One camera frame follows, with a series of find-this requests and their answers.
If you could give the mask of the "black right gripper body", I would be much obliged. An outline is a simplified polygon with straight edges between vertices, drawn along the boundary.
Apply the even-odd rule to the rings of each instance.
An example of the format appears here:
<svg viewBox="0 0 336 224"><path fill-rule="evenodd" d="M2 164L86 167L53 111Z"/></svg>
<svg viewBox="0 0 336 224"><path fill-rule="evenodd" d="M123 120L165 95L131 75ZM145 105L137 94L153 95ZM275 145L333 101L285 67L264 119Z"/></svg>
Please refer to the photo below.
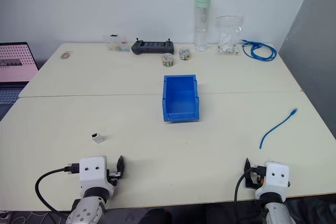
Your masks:
<svg viewBox="0 0 336 224"><path fill-rule="evenodd" d="M264 183L264 177L266 176L265 166L251 167L250 176L245 176L246 188L258 189Z"/></svg>

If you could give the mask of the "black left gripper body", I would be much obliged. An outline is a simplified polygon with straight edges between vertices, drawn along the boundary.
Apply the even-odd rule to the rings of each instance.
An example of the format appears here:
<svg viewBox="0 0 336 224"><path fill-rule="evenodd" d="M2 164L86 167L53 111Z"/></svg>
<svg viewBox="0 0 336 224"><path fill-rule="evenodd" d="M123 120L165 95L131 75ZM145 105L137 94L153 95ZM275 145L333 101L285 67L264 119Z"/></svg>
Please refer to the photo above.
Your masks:
<svg viewBox="0 0 336 224"><path fill-rule="evenodd" d="M124 169L118 170L116 172L111 172L107 169L107 181L116 186L118 181L123 177Z"/></svg>

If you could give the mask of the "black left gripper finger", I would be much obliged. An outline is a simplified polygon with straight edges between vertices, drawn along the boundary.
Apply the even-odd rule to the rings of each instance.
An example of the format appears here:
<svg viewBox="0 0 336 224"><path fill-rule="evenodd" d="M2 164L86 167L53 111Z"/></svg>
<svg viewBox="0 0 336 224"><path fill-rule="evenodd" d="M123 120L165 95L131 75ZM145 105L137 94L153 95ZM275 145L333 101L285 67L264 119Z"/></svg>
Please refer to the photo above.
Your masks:
<svg viewBox="0 0 336 224"><path fill-rule="evenodd" d="M123 159L123 156L121 155L118 159L118 162L117 162L117 172L119 172L120 174L123 174L124 172L124 159Z"/></svg>

